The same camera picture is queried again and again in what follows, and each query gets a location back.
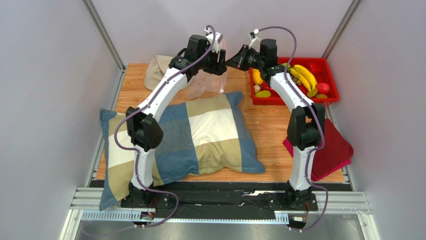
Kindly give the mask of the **clear zip top bag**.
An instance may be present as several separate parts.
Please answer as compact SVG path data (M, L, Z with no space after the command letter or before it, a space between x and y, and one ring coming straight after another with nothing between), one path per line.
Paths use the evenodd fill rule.
M206 37L193 34L188 40L187 47L183 53L183 58L188 60L189 64L192 64L206 53L209 47L210 43ZM220 43L220 49L226 50L222 43ZM227 72L223 75L214 75L205 72L207 55L197 64L186 70L188 84L184 90L184 97L187 100L193 100L204 94L206 91L218 94L221 94L224 91Z

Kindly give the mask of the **yellow lemon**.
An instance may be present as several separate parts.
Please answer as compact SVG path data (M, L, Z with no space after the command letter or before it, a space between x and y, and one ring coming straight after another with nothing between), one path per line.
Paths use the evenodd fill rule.
M252 69L252 78L255 85L260 86L264 82L258 69Z

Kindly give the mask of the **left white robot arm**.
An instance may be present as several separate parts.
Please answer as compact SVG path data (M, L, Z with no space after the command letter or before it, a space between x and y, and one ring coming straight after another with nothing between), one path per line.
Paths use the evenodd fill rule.
M146 206L153 201L154 193L147 189L153 184L155 149L164 138L159 121L166 107L199 71L217 76L226 72L222 41L219 32L208 32L205 36L193 34L187 46L170 60L164 77L147 99L126 110L127 134L135 150L129 195L135 202Z

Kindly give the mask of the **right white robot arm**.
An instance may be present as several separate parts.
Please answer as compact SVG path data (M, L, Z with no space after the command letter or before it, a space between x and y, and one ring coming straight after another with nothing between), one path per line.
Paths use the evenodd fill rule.
M276 40L260 41L259 51L243 45L225 64L241 71L257 69L291 112L287 138L293 146L293 164L285 190L287 207L297 210L313 198L311 173L317 150L325 145L325 107L314 103L291 80L287 68L278 63Z

